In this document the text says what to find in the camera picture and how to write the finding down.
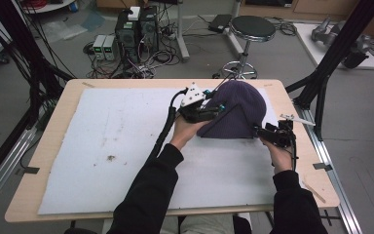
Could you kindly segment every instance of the person's arm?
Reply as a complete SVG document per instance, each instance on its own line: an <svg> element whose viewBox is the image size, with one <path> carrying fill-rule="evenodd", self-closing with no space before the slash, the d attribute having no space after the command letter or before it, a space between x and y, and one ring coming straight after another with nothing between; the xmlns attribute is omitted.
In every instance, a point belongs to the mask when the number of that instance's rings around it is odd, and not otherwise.
<svg viewBox="0 0 374 234"><path fill-rule="evenodd" d="M147 162L135 177L124 201L115 209L107 234L159 233L177 183L175 167L183 161L181 148L207 122L189 124L180 116L174 134L157 159Z"/></svg>
<svg viewBox="0 0 374 234"><path fill-rule="evenodd" d="M269 148L275 166L273 181L277 193L274 202L275 226L271 234L327 233L312 192L300 187L299 175L292 171L290 153L264 139L262 141Z"/></svg>

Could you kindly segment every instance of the hand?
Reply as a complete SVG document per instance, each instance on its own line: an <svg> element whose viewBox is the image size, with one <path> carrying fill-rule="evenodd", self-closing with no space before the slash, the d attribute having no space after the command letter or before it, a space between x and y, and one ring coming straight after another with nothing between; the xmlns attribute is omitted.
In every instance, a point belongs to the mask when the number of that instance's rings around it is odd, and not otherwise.
<svg viewBox="0 0 374 234"><path fill-rule="evenodd" d="M266 139L260 137L260 140L266 145L270 151L270 156L272 157L273 165L275 166L275 175L283 171L292 170L291 167L291 148L282 149L276 147Z"/></svg>
<svg viewBox="0 0 374 234"><path fill-rule="evenodd" d="M197 124L190 124L187 123L181 115L178 115L175 120L174 134L169 143L178 148L178 150L181 150L181 148L186 145L187 141L189 141L202 126L209 122L210 121L204 121Z"/></svg>

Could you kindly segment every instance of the person's right hand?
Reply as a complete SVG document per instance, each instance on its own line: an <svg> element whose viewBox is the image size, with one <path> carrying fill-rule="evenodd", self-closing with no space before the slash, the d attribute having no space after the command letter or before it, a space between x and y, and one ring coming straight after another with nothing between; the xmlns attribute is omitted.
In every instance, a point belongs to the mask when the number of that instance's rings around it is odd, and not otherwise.
<svg viewBox="0 0 374 234"><path fill-rule="evenodd" d="M260 140L263 142L264 145L268 147L270 151L272 163L275 166L275 175L283 171L292 170L292 155L290 154L290 147L288 147L287 149L282 149L274 146L272 143L263 139L262 137L260 137Z"/></svg>

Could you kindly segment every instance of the person's right arm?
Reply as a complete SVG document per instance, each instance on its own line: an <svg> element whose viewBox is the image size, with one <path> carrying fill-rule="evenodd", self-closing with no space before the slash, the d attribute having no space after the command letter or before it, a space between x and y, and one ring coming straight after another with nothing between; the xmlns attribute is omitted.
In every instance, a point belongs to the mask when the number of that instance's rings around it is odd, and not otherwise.
<svg viewBox="0 0 374 234"><path fill-rule="evenodd" d="M292 171L290 153L264 139L262 141L269 148L275 166L273 181L277 193L274 202L275 226L271 234L327 233L312 192L300 187L299 175Z"/></svg>

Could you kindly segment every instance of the wooden table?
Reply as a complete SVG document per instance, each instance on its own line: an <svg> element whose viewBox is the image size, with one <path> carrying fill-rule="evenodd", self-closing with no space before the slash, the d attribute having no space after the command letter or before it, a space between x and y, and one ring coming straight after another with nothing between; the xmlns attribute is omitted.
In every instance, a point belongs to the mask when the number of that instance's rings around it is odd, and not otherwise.
<svg viewBox="0 0 374 234"><path fill-rule="evenodd" d="M221 80L87 80L77 79L69 81L56 106L54 114L42 135L29 167L40 168L37 175L25 174L19 188L6 212L5 218L9 222L44 221L44 220L75 220L84 218L111 218L112 213L97 214L48 214L38 215L38 209L44 196L52 164L59 152L64 134L75 113L81 93L91 88L185 88L192 82L200 87L216 87ZM276 110L277 118L280 114L294 114L297 112L278 80L248 80L245 81L256 88L266 90L272 106ZM300 123L294 123L294 133L297 135L298 172L315 195L320 208L332 208L339 205L338 196L325 170L316 170L313 164L319 163L315 149ZM211 209L169 210L168 215L214 214L271 211L271 205L226 207Z"/></svg>

